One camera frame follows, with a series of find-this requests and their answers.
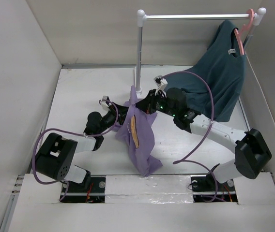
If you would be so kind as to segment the wooden clothes hanger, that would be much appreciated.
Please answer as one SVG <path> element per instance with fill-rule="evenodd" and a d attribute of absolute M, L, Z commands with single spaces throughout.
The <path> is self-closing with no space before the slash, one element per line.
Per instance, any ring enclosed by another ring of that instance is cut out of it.
<path fill-rule="evenodd" d="M 135 117 L 135 115 L 133 115 L 131 117 L 130 129 L 131 129 L 131 134 L 132 134 L 132 138 L 133 138 L 135 147 L 139 148 L 139 140 L 138 140 L 137 129 L 136 129 L 136 117 Z"/>

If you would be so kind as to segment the purple t shirt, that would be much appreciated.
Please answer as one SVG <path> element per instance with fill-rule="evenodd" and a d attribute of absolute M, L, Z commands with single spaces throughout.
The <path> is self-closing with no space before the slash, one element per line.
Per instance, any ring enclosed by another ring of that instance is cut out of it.
<path fill-rule="evenodd" d="M 155 145 L 152 124 L 157 117 L 157 113 L 148 115 L 137 109 L 135 104 L 138 101 L 140 101 L 140 99 L 137 97 L 135 86 L 131 86 L 130 99 L 124 103 L 124 105 L 128 107 L 128 112 L 123 124 L 118 126 L 115 138 L 128 145 L 129 159 L 140 175 L 148 177 L 163 166 L 159 159 L 151 155 Z M 135 147 L 130 129 L 130 120 L 133 115 L 136 117 L 139 148 Z"/>

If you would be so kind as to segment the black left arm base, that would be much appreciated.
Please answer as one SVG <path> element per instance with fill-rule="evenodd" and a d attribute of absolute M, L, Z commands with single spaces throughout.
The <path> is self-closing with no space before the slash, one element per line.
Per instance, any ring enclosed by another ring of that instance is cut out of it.
<path fill-rule="evenodd" d="M 82 183 L 62 181 L 61 203 L 105 203 L 105 175 L 92 175 L 87 171 Z"/>

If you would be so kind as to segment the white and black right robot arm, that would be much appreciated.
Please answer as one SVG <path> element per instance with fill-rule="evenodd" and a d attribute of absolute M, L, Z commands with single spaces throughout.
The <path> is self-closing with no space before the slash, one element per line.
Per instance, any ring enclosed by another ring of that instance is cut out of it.
<path fill-rule="evenodd" d="M 206 135 L 234 153 L 232 160 L 213 167 L 213 174 L 206 178 L 206 184 L 212 190 L 217 190 L 226 181 L 240 176 L 256 179 L 272 158 L 268 145 L 258 130 L 237 130 L 211 121 L 202 113 L 189 108 L 185 95 L 178 88 L 169 89 L 165 95 L 150 90 L 146 98 L 136 103 L 136 107 L 147 114 L 159 111 L 172 116 L 179 129 L 191 134 Z"/>

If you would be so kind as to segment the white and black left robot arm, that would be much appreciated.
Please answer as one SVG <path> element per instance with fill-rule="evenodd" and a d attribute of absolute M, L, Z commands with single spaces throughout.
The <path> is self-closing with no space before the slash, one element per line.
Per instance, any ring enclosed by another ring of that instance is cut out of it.
<path fill-rule="evenodd" d="M 104 134 L 116 124 L 122 124 L 128 107 L 110 104 L 106 115 L 92 112 L 82 134 L 60 129 L 47 129 L 35 143 L 32 154 L 32 171 L 36 181 L 43 185 L 63 182 L 67 187 L 87 191 L 91 184 L 91 173 L 72 165 L 74 154 L 96 151 L 104 141 Z"/>

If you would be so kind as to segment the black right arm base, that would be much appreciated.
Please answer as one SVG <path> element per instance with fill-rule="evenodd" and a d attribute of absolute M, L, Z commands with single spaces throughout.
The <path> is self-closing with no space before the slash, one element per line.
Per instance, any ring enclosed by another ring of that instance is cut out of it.
<path fill-rule="evenodd" d="M 187 186 L 192 191 L 194 203 L 207 203 L 212 200 L 213 203 L 237 203 L 237 194 L 234 181 L 232 179 L 223 184 L 217 183 L 210 174 L 194 174 L 191 175 L 191 183 Z"/>

